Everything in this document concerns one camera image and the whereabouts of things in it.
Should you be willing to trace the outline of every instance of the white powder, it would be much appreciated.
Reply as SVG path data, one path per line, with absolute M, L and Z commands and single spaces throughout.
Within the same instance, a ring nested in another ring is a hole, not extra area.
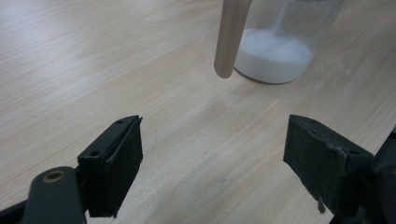
M 303 74 L 313 53 L 300 39 L 276 29 L 246 29 L 235 68 L 248 77 L 284 83 Z

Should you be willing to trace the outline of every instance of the wooden table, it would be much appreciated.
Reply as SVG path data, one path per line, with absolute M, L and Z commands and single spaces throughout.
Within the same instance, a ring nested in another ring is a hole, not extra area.
M 328 223 L 282 161 L 289 114 L 376 153 L 396 124 L 396 3 L 346 1 L 307 72 L 284 85 L 213 60 L 222 1 L 0 3 L 0 209 L 138 114 L 144 159 L 117 219 Z

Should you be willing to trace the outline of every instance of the light wood surface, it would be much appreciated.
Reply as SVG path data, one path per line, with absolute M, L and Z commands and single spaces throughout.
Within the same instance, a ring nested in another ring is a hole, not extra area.
M 289 114 L 376 153 L 396 125 L 396 2 L 346 1 L 307 72 L 219 78 L 222 1 L 0 2 L 0 209 L 113 121 L 142 116 L 119 217 L 89 223 L 328 223 L 282 161 Z

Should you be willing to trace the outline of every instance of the wood grain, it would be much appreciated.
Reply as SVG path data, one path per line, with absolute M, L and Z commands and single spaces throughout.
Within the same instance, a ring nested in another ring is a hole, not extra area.
M 289 114 L 373 153 L 396 125 L 396 3 L 346 1 L 284 85 L 213 59 L 222 1 L 2 1 L 0 209 L 138 114 L 144 160 L 119 217 L 89 223 L 329 223 L 282 161 Z

